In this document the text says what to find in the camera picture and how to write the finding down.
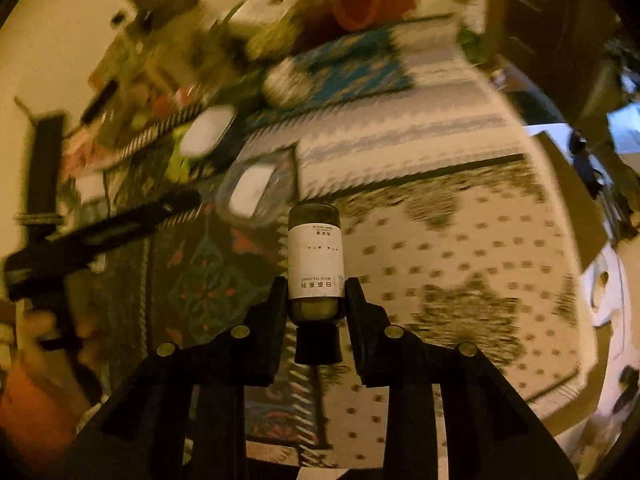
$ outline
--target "brown cabinet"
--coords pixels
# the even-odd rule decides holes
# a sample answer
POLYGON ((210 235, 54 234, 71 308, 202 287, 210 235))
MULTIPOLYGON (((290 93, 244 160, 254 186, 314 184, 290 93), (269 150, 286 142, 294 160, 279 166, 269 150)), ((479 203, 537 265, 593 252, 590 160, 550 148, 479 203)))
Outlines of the brown cabinet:
POLYGON ((607 0, 488 0, 485 48, 512 62, 573 121, 615 27, 607 0))

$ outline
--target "bottle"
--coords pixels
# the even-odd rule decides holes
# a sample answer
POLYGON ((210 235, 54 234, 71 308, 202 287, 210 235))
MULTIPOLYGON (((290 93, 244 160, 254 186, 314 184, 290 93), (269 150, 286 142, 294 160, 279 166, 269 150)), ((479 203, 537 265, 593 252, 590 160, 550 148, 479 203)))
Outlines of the bottle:
POLYGON ((294 322, 330 320, 344 297, 340 213, 329 204, 297 205, 289 213, 289 299, 294 322))

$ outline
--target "yellow wall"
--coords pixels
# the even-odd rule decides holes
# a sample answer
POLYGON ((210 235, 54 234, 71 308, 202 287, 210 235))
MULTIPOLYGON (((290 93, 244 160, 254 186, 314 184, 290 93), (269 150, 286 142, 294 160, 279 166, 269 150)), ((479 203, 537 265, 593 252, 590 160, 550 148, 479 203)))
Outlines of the yellow wall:
MULTIPOLYGON (((215 9, 238 0, 205 0, 215 9)), ((444 0, 421 0, 424 12, 444 0)), ((0 257, 14 250, 20 231, 20 172, 28 122, 14 105, 20 96, 34 112, 68 110, 73 121, 92 96, 86 78, 113 39, 109 20, 123 0, 20 0, 0 28, 0 257)))

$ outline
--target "metal screw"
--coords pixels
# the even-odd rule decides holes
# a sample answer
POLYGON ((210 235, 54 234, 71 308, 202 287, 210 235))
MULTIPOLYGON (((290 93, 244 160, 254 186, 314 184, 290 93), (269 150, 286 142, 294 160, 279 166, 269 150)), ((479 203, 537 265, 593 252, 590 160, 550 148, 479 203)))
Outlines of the metal screw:
POLYGON ((400 339, 404 335, 404 330, 398 325, 389 325, 385 328, 385 335, 391 339, 400 339))
POLYGON ((173 343, 160 343, 156 347, 156 354, 160 357, 168 357, 175 352, 175 345, 173 343))
POLYGON ((251 333, 247 325, 236 325, 231 329, 231 337, 236 339, 244 339, 251 333))
POLYGON ((473 343, 462 343, 458 351, 465 357, 473 357, 478 353, 478 347, 473 343))

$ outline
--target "bottle label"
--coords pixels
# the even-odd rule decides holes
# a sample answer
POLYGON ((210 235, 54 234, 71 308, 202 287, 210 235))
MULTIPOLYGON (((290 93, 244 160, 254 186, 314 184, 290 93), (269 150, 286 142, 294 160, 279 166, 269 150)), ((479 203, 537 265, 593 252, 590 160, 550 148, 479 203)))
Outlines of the bottle label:
POLYGON ((289 299, 344 297, 342 232, 331 224, 289 230, 289 299))

